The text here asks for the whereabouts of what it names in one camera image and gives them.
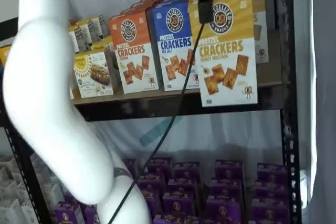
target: cracker image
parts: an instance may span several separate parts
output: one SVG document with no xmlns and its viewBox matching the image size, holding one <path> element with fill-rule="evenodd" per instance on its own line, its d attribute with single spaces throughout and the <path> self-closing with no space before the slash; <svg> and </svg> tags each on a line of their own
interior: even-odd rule
<svg viewBox="0 0 336 224">
<path fill-rule="evenodd" d="M 188 64 L 190 64 L 192 56 L 193 56 L 193 49 L 188 49 L 188 56 L 187 56 Z"/>
<path fill-rule="evenodd" d="M 227 68 L 226 74 L 223 80 L 223 85 L 229 89 L 233 89 L 233 87 L 235 86 L 237 76 L 238 76 L 237 71 L 231 68 Z"/>
<path fill-rule="evenodd" d="M 187 72 L 188 72 L 188 63 L 186 62 L 186 60 L 181 59 L 180 66 L 178 68 L 178 72 L 181 75 L 183 75 L 183 76 L 187 75 Z"/>
<path fill-rule="evenodd" d="M 129 72 L 129 70 L 126 70 L 126 71 L 124 72 L 124 77 L 125 77 L 125 81 L 126 81 L 126 84 L 127 84 L 127 85 L 133 83 L 132 75 L 131 75 L 131 73 Z"/>
<path fill-rule="evenodd" d="M 137 65 L 135 70 L 135 77 L 138 78 L 139 80 L 142 80 L 142 75 L 143 75 L 143 67 Z"/>
<path fill-rule="evenodd" d="M 173 71 L 173 66 L 172 65 L 167 65 L 166 66 L 166 72 L 167 72 L 167 76 L 168 76 L 168 80 L 174 80 L 176 79 L 176 75 L 175 72 Z"/>
<path fill-rule="evenodd" d="M 214 76 L 204 78 L 206 88 L 209 94 L 215 94 L 219 92 L 217 80 Z"/>
<path fill-rule="evenodd" d="M 221 83 L 224 80 L 225 73 L 222 64 L 218 64 L 212 68 L 212 73 L 217 80 L 217 83 Z"/>
<path fill-rule="evenodd" d="M 177 55 L 170 58 L 170 62 L 173 65 L 173 71 L 177 71 L 180 68 L 180 61 L 179 61 Z"/>
<path fill-rule="evenodd" d="M 109 71 L 106 68 L 97 64 L 93 64 L 91 66 L 91 78 L 104 85 L 110 84 Z"/>
<path fill-rule="evenodd" d="M 260 37 L 261 37 L 261 29 L 263 27 L 261 25 L 254 25 L 254 39 L 256 41 L 260 41 Z"/>
<path fill-rule="evenodd" d="M 146 70 L 149 69 L 149 57 L 146 55 L 142 56 L 142 67 Z"/>
<path fill-rule="evenodd" d="M 127 66 L 128 70 L 129 70 L 131 76 L 135 76 L 135 66 L 134 66 L 133 61 L 131 61 L 130 63 L 128 63 L 126 66 Z"/>
<path fill-rule="evenodd" d="M 247 72 L 248 56 L 238 55 L 236 71 L 238 74 L 245 76 Z"/>
</svg>

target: metal shelving unit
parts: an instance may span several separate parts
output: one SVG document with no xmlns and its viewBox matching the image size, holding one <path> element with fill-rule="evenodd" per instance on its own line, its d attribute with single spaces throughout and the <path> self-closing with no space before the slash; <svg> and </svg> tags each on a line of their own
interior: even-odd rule
<svg viewBox="0 0 336 224">
<path fill-rule="evenodd" d="M 279 110 L 283 163 L 287 166 L 289 174 L 291 223 L 301 224 L 293 0 L 276 0 L 276 9 L 279 29 L 276 32 L 269 33 L 268 36 L 270 62 L 257 66 L 258 104 L 203 108 L 199 92 L 189 90 L 185 94 L 179 115 Z M 14 19 L 5 24 L 1 23 L 0 39 L 15 35 L 17 32 L 16 26 L 17 20 Z M 3 37 L 3 31 L 8 31 L 7 37 Z M 128 95 L 116 94 L 93 99 L 78 99 L 74 100 L 74 104 L 87 121 L 152 118 L 172 116 L 180 100 L 179 95 L 180 92 L 157 90 Z M 51 223 L 29 158 L 32 150 L 11 125 L 3 104 L 0 109 L 2 126 L 5 127 L 35 213 L 40 223 Z"/>
</svg>

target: yellow cracker box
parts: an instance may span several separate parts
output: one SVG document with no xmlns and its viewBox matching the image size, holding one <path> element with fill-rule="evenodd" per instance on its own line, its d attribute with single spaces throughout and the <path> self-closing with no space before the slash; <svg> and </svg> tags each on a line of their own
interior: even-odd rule
<svg viewBox="0 0 336 224">
<path fill-rule="evenodd" d="M 109 49 L 97 49 L 75 56 L 74 71 L 82 98 L 114 94 L 117 78 Z"/>
<path fill-rule="evenodd" d="M 189 1 L 193 41 L 201 27 L 198 0 Z M 195 54 L 203 106 L 257 103 L 252 0 L 214 0 Z"/>
</svg>

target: shelf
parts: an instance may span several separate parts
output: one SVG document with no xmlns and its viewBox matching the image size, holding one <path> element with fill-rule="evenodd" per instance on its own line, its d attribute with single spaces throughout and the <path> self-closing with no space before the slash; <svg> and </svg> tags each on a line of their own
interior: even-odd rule
<svg viewBox="0 0 336 224">
<path fill-rule="evenodd" d="M 258 104 L 203 108 L 200 91 L 187 90 L 179 115 L 257 111 L 282 108 L 281 57 L 278 32 L 268 34 L 269 62 L 257 65 Z M 75 99 L 74 105 L 88 121 L 173 116 L 181 91 L 163 88 L 147 92 Z"/>
</svg>

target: black cable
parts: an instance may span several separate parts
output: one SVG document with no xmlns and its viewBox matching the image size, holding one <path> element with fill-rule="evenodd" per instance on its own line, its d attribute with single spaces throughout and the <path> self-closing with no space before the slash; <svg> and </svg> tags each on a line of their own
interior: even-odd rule
<svg viewBox="0 0 336 224">
<path fill-rule="evenodd" d="M 172 128 L 173 126 L 173 123 L 178 115 L 178 113 L 180 112 L 181 110 L 181 107 L 182 107 L 182 101 L 183 101 L 183 97 L 184 97 L 184 93 L 185 93 L 185 90 L 186 90 L 186 87 L 187 87 L 187 83 L 188 83 L 188 80 L 189 80 L 189 76 L 190 76 L 190 73 L 191 73 L 191 68 L 192 68 L 192 62 L 194 61 L 195 59 L 195 53 L 196 53 L 196 48 L 198 46 L 198 42 L 201 38 L 201 35 L 202 35 L 202 31 L 204 29 L 204 26 L 205 26 L 205 23 L 202 23 L 201 25 L 201 28 L 199 29 L 199 32 L 198 32 L 198 35 L 197 35 L 197 38 L 196 38 L 196 42 L 195 42 L 195 46 L 194 46 L 194 49 L 193 49 L 193 55 L 190 59 L 190 64 L 189 64 L 189 68 L 188 68 L 188 73 L 187 73 L 187 76 L 185 78 L 185 82 L 184 82 L 184 85 L 183 85 L 183 89 L 182 89 L 182 92 L 181 92 L 181 95 L 180 95 L 180 101 L 178 102 L 178 107 L 177 107 L 177 110 L 175 112 L 175 114 L 173 115 L 166 131 L 163 133 L 163 136 L 161 138 L 161 140 L 159 141 L 158 145 L 155 147 L 154 151 L 152 152 L 152 154 L 149 156 L 149 158 L 147 159 L 147 161 L 145 162 L 145 164 L 142 166 L 138 176 L 135 178 L 135 180 L 133 181 L 132 185 L 130 186 L 130 188 L 127 190 L 125 196 L 122 198 L 119 206 L 117 207 L 116 211 L 114 212 L 111 220 L 109 221 L 108 224 L 112 224 L 114 219 L 116 218 L 116 216 L 118 215 L 121 207 L 123 206 L 123 204 L 125 203 L 127 197 L 129 196 L 129 194 L 131 193 L 133 187 L 137 184 L 140 176 L 142 176 L 144 174 L 144 171 L 145 169 L 147 168 L 147 166 L 149 165 L 149 162 L 151 161 L 151 159 L 155 156 L 155 154 L 158 152 L 159 148 L 161 147 L 163 141 L 166 139 L 170 129 Z"/>
</svg>

